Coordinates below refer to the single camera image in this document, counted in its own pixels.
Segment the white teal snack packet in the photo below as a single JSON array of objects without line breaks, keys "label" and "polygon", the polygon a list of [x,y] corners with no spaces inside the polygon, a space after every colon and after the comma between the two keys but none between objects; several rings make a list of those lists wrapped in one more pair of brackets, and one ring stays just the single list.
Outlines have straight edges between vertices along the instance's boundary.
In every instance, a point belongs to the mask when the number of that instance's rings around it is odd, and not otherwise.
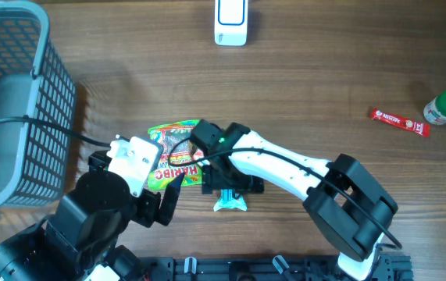
[{"label": "white teal snack packet", "polygon": [[231,189],[224,189],[220,192],[220,197],[213,207],[213,211],[217,212],[222,209],[239,209],[246,212],[248,210],[242,194],[236,193]]}]

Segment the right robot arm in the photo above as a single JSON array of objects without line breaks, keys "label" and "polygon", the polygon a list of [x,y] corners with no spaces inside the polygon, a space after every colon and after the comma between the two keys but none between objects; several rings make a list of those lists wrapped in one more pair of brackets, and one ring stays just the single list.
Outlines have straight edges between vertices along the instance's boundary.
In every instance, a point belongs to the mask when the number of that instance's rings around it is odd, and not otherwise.
[{"label": "right robot arm", "polygon": [[238,123],[225,130],[204,119],[189,141],[203,153],[202,191],[230,190],[232,201],[261,194],[270,182],[297,197],[323,236],[339,250],[337,266],[353,280],[371,277],[387,237],[401,243],[389,226],[398,205],[355,158],[334,161],[297,154]]}]

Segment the Haribo gummy candy bag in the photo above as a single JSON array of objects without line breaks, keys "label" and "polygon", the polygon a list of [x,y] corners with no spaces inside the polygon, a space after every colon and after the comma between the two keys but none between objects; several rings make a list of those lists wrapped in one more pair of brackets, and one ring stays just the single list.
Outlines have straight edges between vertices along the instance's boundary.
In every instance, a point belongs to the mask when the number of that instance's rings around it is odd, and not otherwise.
[{"label": "Haribo gummy candy bag", "polygon": [[201,164],[192,164],[182,167],[169,165],[168,156],[174,149],[170,161],[173,164],[191,162],[194,158],[203,157],[203,152],[193,147],[187,138],[198,125],[198,119],[184,120],[170,124],[162,124],[148,129],[150,138],[161,144],[164,148],[157,169],[148,175],[148,188],[150,190],[164,190],[169,182],[184,173],[182,186],[194,186],[202,183]]}]

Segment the green lid jar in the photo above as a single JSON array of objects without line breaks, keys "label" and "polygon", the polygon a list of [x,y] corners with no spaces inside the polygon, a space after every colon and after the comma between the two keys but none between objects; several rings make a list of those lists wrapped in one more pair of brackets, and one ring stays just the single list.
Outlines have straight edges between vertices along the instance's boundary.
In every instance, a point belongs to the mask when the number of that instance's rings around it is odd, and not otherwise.
[{"label": "green lid jar", "polygon": [[424,118],[434,125],[446,124],[446,91],[436,96],[423,110]]}]

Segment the small red item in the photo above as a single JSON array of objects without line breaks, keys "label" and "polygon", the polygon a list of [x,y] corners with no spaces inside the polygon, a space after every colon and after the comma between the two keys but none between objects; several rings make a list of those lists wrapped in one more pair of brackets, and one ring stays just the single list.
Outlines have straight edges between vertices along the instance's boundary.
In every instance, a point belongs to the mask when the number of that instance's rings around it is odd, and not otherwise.
[{"label": "small red item", "polygon": [[373,120],[378,120],[383,123],[387,123],[391,126],[397,127],[402,130],[417,133],[422,137],[430,136],[430,125],[426,123],[417,122],[412,119],[407,119],[401,116],[397,116],[391,113],[386,113],[375,108],[371,112],[371,118]]}]

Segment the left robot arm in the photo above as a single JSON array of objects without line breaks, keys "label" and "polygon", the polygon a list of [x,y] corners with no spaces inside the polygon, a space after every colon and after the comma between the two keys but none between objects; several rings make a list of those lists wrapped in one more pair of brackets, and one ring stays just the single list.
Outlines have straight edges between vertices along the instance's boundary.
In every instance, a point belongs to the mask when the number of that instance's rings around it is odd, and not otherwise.
[{"label": "left robot arm", "polygon": [[0,280],[152,279],[152,267],[116,242],[131,221],[169,225],[185,175],[163,194],[134,197],[126,180],[107,170],[111,161],[105,151],[94,152],[55,214],[0,244]]}]

